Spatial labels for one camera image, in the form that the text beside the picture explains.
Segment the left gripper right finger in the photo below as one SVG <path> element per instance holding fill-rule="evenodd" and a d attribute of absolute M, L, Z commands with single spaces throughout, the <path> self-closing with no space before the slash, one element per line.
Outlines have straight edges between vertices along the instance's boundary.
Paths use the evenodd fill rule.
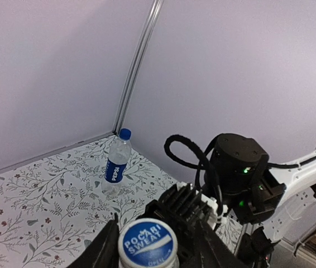
<path fill-rule="evenodd" d="M 180 267 L 246 267 L 234 256 L 207 221 L 174 220 Z"/>

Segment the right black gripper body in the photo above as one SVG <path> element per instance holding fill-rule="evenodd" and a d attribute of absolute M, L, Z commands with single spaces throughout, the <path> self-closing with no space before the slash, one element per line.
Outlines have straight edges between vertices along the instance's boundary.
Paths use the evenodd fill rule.
<path fill-rule="evenodd" d="M 149 202 L 139 218 L 158 219 L 174 231 L 180 267 L 269 267 L 269 253 L 254 241 L 262 235 L 244 233 L 234 254 L 216 234 L 216 212 L 216 202 L 191 184 L 175 184 Z"/>

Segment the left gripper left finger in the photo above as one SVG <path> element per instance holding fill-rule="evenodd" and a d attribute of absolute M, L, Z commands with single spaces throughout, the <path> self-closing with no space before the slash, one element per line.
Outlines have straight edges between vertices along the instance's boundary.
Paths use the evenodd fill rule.
<path fill-rule="evenodd" d="M 69 268 L 119 267 L 118 214 L 109 220 L 84 252 L 73 261 Z"/>

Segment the clear plastic bottle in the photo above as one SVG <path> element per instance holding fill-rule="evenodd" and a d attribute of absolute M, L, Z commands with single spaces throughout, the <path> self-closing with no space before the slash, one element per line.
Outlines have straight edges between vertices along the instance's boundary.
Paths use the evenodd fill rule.
<path fill-rule="evenodd" d="M 125 262 L 123 260 L 119 260 L 118 267 L 121 268 L 129 268 L 129 267 L 164 267 L 164 268 L 178 268 L 180 267 L 179 258 L 175 256 L 171 260 L 165 260 L 163 262 L 153 262 L 153 261 L 145 261 L 143 263 L 135 263 L 135 262 Z"/>

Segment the white Pocari Sweat cap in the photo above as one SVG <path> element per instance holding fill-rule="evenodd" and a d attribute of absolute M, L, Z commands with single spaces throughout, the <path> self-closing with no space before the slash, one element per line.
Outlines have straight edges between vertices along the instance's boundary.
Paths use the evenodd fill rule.
<path fill-rule="evenodd" d="M 153 218 L 137 219 L 121 231 L 119 260 L 143 263 L 163 262 L 178 257 L 178 241 L 171 227 Z"/>

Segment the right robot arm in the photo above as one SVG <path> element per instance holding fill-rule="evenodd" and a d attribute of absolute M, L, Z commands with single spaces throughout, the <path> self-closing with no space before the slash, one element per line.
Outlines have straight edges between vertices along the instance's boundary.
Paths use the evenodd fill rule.
<path fill-rule="evenodd" d="M 288 164 L 274 164 L 252 138 L 221 133 L 205 150 L 182 135 L 165 153 L 196 171 L 151 201 L 142 215 L 168 224 L 178 239 L 181 267 L 267 267 L 267 257 L 290 227 L 316 204 L 316 148 Z M 216 231 L 230 212 L 256 229 L 232 253 Z"/>

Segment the blue Pepsi bottle cap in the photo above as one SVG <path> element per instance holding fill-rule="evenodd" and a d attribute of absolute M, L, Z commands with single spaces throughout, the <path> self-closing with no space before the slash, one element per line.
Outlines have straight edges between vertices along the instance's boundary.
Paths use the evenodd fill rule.
<path fill-rule="evenodd" d="M 132 132 L 128 128 L 122 128 L 119 132 L 119 138 L 122 140 L 129 140 L 131 138 Z"/>

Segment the floral patterned table mat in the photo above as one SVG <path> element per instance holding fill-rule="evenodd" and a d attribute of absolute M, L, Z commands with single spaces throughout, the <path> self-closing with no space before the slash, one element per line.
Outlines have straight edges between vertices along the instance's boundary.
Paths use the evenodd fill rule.
<path fill-rule="evenodd" d="M 123 228 L 175 179 L 133 151 L 117 195 L 102 183 L 109 136 L 0 174 L 0 267 L 67 267 L 118 217 Z"/>

